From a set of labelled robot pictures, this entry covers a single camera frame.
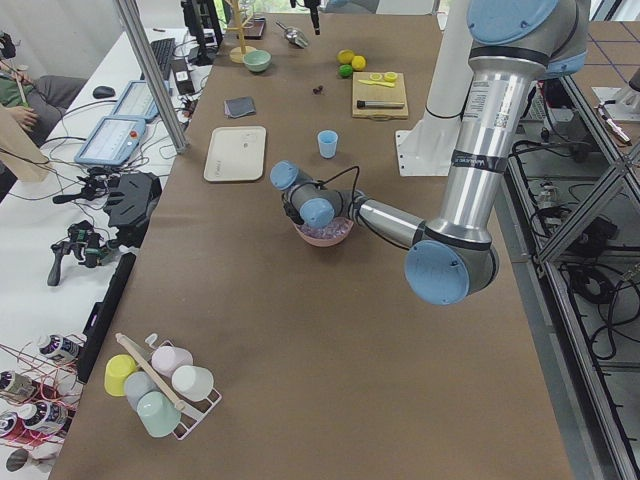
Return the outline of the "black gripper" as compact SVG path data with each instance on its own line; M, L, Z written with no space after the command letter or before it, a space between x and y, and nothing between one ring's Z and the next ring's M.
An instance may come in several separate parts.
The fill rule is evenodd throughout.
M286 198L282 198L282 207L286 216L295 225L301 226L304 224L304 220L302 219L299 211L296 209L296 207L293 205L291 201L287 200Z

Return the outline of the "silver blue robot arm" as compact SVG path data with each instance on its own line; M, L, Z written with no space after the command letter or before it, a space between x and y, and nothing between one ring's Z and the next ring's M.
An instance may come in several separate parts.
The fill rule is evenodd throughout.
M329 189L280 161L270 180L287 215L313 228L346 217L401 245L407 282L431 304L455 304L484 289L499 270L487 223L526 97L533 82L583 66L589 8L587 1L453 5L439 57L466 59L470 68L451 97L459 130L438 217L426 221L357 189Z

